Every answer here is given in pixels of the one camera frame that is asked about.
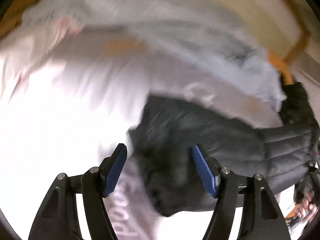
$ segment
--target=black puffer jacket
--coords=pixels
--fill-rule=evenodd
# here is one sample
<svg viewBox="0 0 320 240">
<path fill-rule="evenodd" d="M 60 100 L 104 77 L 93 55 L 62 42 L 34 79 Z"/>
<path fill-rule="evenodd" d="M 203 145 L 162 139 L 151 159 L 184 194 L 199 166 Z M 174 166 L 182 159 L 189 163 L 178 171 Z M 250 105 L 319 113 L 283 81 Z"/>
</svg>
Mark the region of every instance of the black puffer jacket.
<svg viewBox="0 0 320 240">
<path fill-rule="evenodd" d="M 214 209 L 190 154 L 195 144 L 237 174 L 261 173 L 274 194 L 303 179 L 316 159 L 310 125 L 255 130 L 198 105 L 154 96 L 130 136 L 147 193 L 164 216 Z"/>
</svg>

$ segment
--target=orange object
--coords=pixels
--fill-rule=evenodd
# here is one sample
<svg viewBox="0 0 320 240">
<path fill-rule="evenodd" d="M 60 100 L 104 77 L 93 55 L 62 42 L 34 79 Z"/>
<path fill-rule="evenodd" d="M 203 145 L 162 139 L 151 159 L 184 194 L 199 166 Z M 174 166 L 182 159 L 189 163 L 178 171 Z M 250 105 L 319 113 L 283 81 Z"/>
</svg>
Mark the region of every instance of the orange object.
<svg viewBox="0 0 320 240">
<path fill-rule="evenodd" d="M 279 55 L 277 55 L 274 51 L 269 50 L 268 60 L 277 70 L 280 71 L 284 79 L 284 85 L 294 84 L 293 78 L 291 76 L 287 64 L 284 62 L 283 59 L 281 59 Z"/>
</svg>

